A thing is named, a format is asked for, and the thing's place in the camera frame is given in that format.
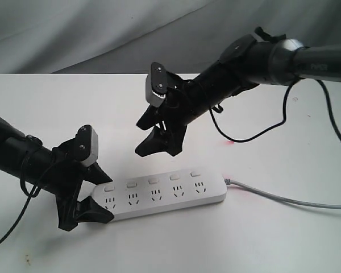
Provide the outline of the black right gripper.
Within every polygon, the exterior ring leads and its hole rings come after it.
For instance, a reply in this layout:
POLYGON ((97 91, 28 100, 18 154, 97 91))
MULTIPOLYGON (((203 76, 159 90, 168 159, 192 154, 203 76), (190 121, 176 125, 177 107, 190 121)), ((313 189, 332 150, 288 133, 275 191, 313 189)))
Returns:
POLYGON ((139 156, 167 152, 176 156, 189 123, 205 112, 221 112, 219 104, 226 98, 253 89, 258 84, 216 62, 192 80, 182 80, 166 95, 159 108, 152 105, 139 118, 136 126, 150 134, 135 149, 139 156))

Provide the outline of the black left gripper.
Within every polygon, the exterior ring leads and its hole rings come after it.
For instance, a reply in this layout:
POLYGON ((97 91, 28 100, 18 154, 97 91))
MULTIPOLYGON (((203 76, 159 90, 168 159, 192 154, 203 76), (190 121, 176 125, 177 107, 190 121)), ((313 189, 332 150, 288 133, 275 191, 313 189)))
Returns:
POLYGON ((74 157, 75 139, 72 138, 50 151, 49 162, 40 157, 43 146, 25 153, 20 166, 20 188, 27 200, 35 198, 41 190, 55 195, 59 228, 71 231, 78 223, 107 224, 114 219, 112 212, 100 206, 91 196, 77 201, 83 179, 92 184, 110 183, 113 180, 97 162, 85 168, 74 157))

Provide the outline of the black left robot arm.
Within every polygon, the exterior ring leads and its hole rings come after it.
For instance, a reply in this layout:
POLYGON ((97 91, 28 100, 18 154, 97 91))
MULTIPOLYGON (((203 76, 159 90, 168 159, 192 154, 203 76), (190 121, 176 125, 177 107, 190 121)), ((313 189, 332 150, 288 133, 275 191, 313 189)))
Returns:
POLYGON ((75 137, 52 149, 42 141, 25 135, 0 118, 0 170, 53 194, 56 198, 59 228, 73 230, 81 222, 107 224, 112 212, 90 196, 78 201, 83 181, 95 185, 112 179, 100 168, 98 135, 91 125, 83 125, 75 137))

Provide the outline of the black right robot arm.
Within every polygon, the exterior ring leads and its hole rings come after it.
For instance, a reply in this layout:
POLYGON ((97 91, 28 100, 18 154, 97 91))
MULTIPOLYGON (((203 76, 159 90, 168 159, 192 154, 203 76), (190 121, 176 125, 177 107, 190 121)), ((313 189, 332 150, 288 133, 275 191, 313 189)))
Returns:
POLYGON ((308 47, 258 27, 231 43, 193 79, 154 62, 145 80, 148 108, 136 124, 150 134, 135 152, 142 157, 159 152, 176 156, 188 124, 207 111, 222 111, 223 100, 261 84, 288 86, 305 78, 341 82, 341 45, 308 47))

